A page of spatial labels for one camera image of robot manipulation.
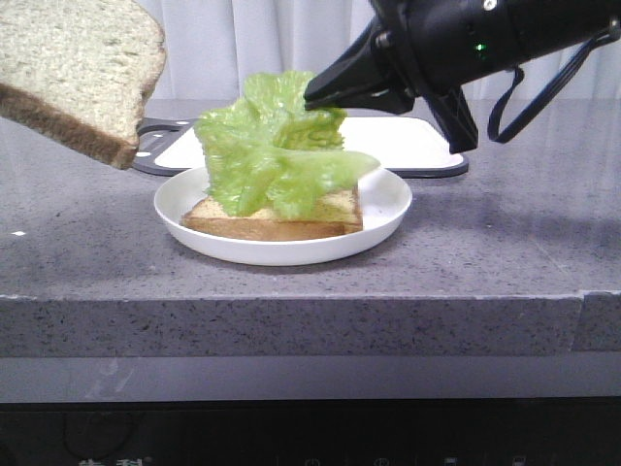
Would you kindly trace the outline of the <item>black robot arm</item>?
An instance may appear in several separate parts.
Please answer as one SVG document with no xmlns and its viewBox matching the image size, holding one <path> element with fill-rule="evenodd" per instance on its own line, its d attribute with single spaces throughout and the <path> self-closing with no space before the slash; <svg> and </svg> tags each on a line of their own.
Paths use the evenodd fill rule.
<svg viewBox="0 0 621 466">
<path fill-rule="evenodd" d="M 423 98 L 451 152 L 473 150 L 478 132 L 462 84 L 511 69 L 573 45 L 572 60 L 505 129 L 509 94 L 488 123 L 491 140 L 505 143 L 572 78 L 588 54 L 620 38 L 617 1 L 375 1 L 375 17 L 354 44 L 313 78 L 304 94 L 309 110 L 363 108 L 410 111 Z"/>
</svg>

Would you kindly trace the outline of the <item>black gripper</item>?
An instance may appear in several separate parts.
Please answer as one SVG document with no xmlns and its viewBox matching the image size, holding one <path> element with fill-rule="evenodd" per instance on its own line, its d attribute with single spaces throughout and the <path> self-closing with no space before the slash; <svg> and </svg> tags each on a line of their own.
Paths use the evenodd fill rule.
<svg viewBox="0 0 621 466">
<path fill-rule="evenodd" d="M 307 110 L 368 109 L 402 115 L 422 97 L 449 151 L 474 150 L 478 130 L 464 83 L 512 67 L 521 57 L 507 1 L 374 1 L 372 19 L 354 43 L 310 80 Z M 388 35 L 385 50 L 377 37 Z"/>
</svg>

